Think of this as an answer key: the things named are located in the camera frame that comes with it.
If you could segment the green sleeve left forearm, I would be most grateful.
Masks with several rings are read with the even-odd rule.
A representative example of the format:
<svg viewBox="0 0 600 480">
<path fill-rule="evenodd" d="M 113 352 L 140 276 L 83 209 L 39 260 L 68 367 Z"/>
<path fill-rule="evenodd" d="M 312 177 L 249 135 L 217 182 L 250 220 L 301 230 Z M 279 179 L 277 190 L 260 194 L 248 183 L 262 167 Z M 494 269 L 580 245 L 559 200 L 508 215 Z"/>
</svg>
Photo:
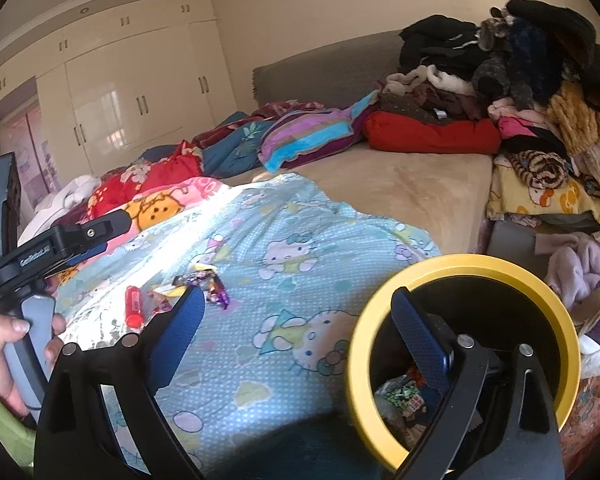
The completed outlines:
<svg viewBox="0 0 600 480">
<path fill-rule="evenodd" d="M 8 455 L 33 477 L 35 431 L 27 428 L 0 400 L 0 443 Z"/>
</svg>

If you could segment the person's left hand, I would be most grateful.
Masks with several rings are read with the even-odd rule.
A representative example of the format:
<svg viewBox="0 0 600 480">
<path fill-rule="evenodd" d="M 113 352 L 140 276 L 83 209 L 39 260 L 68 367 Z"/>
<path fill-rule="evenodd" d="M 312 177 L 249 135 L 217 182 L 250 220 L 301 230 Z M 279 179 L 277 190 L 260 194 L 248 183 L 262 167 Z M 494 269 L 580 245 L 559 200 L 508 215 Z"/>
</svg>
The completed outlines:
<svg viewBox="0 0 600 480">
<path fill-rule="evenodd" d="M 29 414 L 4 357 L 6 344 L 14 344 L 29 333 L 30 323 L 21 318 L 0 314 L 0 400 L 16 417 Z"/>
</svg>

